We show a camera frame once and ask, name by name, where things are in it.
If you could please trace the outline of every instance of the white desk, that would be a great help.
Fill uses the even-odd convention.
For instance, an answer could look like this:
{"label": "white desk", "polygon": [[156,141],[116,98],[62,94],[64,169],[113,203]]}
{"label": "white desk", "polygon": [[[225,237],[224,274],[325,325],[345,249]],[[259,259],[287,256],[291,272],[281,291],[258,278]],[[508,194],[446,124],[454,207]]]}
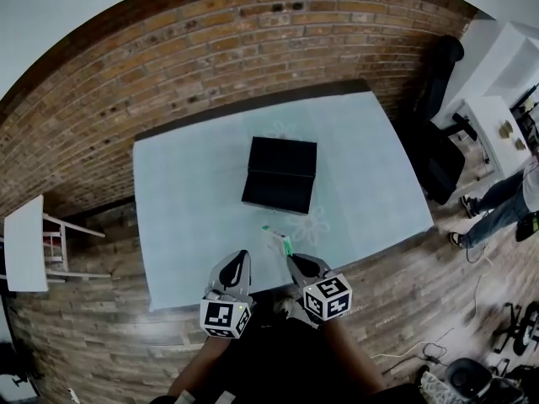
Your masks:
{"label": "white desk", "polygon": [[[500,96],[468,98],[464,100],[461,112],[470,119],[470,125],[478,133],[478,138],[492,163],[493,171],[479,181],[458,188],[451,196],[452,199],[510,177],[531,157],[527,146],[525,150],[516,149],[517,139],[521,139],[524,144],[526,141],[515,118]],[[508,139],[502,138],[499,134],[499,129],[505,121],[509,121],[513,127],[513,133]]]}
{"label": "white desk", "polygon": [[[43,249],[43,220],[56,223],[61,231],[61,253],[59,261],[65,270],[50,270],[45,267]],[[85,227],[73,225],[51,217],[43,212],[43,195],[32,199],[18,210],[12,212],[4,221],[4,256],[6,261],[6,277],[8,288],[12,292],[46,292],[49,283],[65,283],[64,279],[48,279],[47,274],[65,277],[82,277],[85,279],[108,278],[110,274],[89,274],[70,272],[67,268],[66,227],[82,231],[96,237],[104,237],[104,233],[91,231]]]}
{"label": "white desk", "polygon": [[[253,136],[317,142],[309,215],[241,202]],[[291,236],[297,253],[337,268],[433,224],[408,157],[371,92],[275,104],[141,139],[133,168],[154,309],[198,304],[213,266],[242,248],[251,254],[252,292],[289,284],[285,259],[263,243],[264,225]]]}

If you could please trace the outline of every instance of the brick wall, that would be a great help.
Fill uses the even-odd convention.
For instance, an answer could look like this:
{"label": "brick wall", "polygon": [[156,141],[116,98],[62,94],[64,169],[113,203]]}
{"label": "brick wall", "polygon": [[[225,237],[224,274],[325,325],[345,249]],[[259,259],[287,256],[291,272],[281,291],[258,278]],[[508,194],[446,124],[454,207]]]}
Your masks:
{"label": "brick wall", "polygon": [[120,3],[0,102],[0,217],[40,193],[58,215],[130,196],[137,133],[243,98],[363,77],[394,117],[419,94],[429,46],[475,12],[461,0]]}

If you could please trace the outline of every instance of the black box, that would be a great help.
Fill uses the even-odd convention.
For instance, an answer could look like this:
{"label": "black box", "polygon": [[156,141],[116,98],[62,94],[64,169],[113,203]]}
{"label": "black box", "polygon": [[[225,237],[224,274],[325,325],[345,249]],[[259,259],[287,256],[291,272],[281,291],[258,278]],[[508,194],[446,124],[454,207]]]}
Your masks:
{"label": "black box", "polygon": [[308,214],[316,170],[315,142],[255,136],[242,201]]}

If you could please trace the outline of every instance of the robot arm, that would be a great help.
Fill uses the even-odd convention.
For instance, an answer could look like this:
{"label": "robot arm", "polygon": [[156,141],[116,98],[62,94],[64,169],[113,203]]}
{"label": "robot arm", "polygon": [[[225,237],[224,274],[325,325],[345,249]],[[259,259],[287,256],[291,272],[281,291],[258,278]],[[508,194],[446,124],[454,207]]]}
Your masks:
{"label": "robot arm", "polygon": [[286,261],[309,314],[327,321],[350,310],[352,288],[342,274],[335,274],[322,259],[308,254],[288,255]]}
{"label": "robot arm", "polygon": [[240,338],[251,317],[251,257],[247,250],[222,259],[200,302],[200,327],[212,337]]}

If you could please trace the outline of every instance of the person's arm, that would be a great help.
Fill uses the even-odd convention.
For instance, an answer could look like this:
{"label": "person's arm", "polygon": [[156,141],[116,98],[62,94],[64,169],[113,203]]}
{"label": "person's arm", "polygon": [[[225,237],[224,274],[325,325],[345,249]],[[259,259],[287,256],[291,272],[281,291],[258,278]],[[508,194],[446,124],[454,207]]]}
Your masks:
{"label": "person's arm", "polygon": [[219,357],[227,350],[231,340],[227,338],[208,337],[204,346],[176,377],[168,389],[168,396],[176,399],[182,391],[188,391],[196,397],[196,392],[204,385],[205,380]]}
{"label": "person's arm", "polygon": [[354,340],[340,318],[325,322],[322,330],[345,372],[366,396],[386,389],[378,367]]}

